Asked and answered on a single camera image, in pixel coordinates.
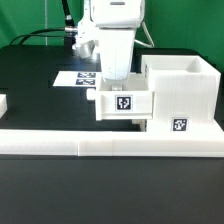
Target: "qr-like marker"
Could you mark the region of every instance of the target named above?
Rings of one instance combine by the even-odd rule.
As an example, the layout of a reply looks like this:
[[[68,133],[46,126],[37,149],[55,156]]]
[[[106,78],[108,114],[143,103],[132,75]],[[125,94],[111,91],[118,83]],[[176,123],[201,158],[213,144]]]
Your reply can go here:
[[[78,78],[96,78],[96,73],[95,72],[79,72],[78,73]]]
[[[93,86],[93,85],[95,85],[95,79],[77,79],[76,85],[78,85],[78,86]]]
[[[172,130],[173,131],[187,131],[188,119],[187,118],[174,118]]]
[[[116,110],[117,111],[132,110],[132,97],[131,96],[117,96]]]

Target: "black table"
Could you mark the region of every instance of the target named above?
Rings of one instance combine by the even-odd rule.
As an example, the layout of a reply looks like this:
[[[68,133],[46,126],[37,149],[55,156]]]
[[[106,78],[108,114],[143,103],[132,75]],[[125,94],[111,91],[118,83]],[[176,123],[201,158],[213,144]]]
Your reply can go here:
[[[139,69],[142,52],[135,52],[133,70]],[[62,47],[12,46],[0,51],[0,66],[0,92],[7,93],[9,106],[0,128],[138,131],[129,121],[96,122],[84,88],[52,87],[58,70],[100,71],[99,63],[74,58]],[[221,88],[216,112],[220,124],[222,97]],[[224,223],[223,159],[0,159],[1,224]]]

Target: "cable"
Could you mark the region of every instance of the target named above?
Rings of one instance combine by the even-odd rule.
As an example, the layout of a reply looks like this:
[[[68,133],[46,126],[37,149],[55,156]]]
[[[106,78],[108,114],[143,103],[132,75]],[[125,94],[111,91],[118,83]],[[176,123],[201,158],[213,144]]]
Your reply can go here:
[[[22,37],[57,37],[57,38],[64,38],[65,36],[59,36],[59,35],[42,35],[42,34],[25,34],[25,35],[20,35],[18,37],[15,37],[10,43],[9,45],[13,45],[13,43],[22,38]]]
[[[66,26],[74,27],[75,23],[74,23],[74,20],[71,16],[67,0],[61,0],[61,2],[62,2],[62,5],[63,5],[64,14],[65,14],[65,24],[66,24]]]
[[[143,42],[141,42],[139,40],[135,40],[135,43],[137,43],[139,45],[142,45],[143,47],[154,48],[154,46],[155,46],[154,42],[153,42],[153,40],[152,40],[152,38],[151,38],[151,36],[149,34],[149,31],[148,31],[147,26],[146,26],[144,21],[142,21],[142,28],[143,28],[144,33],[145,33],[145,35],[146,35],[146,37],[147,37],[147,39],[148,39],[150,44],[143,43]]]
[[[40,34],[40,33],[49,33],[49,32],[56,32],[56,31],[65,31],[65,28],[63,27],[59,27],[59,28],[48,28],[48,29],[41,29],[41,30],[36,30],[32,33],[32,34]],[[19,45],[22,45],[27,39],[29,39],[31,36],[29,36],[29,34],[27,34],[20,42]]]

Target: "white edge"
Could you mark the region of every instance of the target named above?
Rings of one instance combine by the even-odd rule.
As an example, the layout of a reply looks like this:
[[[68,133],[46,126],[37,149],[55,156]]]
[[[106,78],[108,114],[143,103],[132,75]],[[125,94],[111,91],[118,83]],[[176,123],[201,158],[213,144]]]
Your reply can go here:
[[[0,154],[224,157],[224,134],[0,130]]]

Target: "black cable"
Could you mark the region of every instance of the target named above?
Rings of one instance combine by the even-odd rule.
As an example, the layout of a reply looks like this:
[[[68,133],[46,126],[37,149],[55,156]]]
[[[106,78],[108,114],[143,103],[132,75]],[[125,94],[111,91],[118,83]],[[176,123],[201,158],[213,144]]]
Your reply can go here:
[[[65,36],[59,36],[59,35],[42,35],[42,34],[25,34],[25,35],[20,35],[18,37],[15,37],[10,43],[9,45],[12,45],[16,40],[22,38],[22,37],[60,37],[60,38],[64,38]]]
[[[56,31],[65,31],[65,28],[59,27],[59,28],[48,28],[48,29],[41,29],[41,30],[36,30],[32,34],[40,34],[40,33],[49,33],[49,32],[56,32]],[[25,35],[24,38],[19,42],[19,45],[22,45],[27,39],[29,39],[31,36],[29,34]]]
[[[67,0],[61,0],[61,2],[62,2],[62,5],[63,5],[64,14],[65,14],[65,24],[66,24],[66,26],[74,27],[75,23],[74,23],[74,20],[71,16]]]

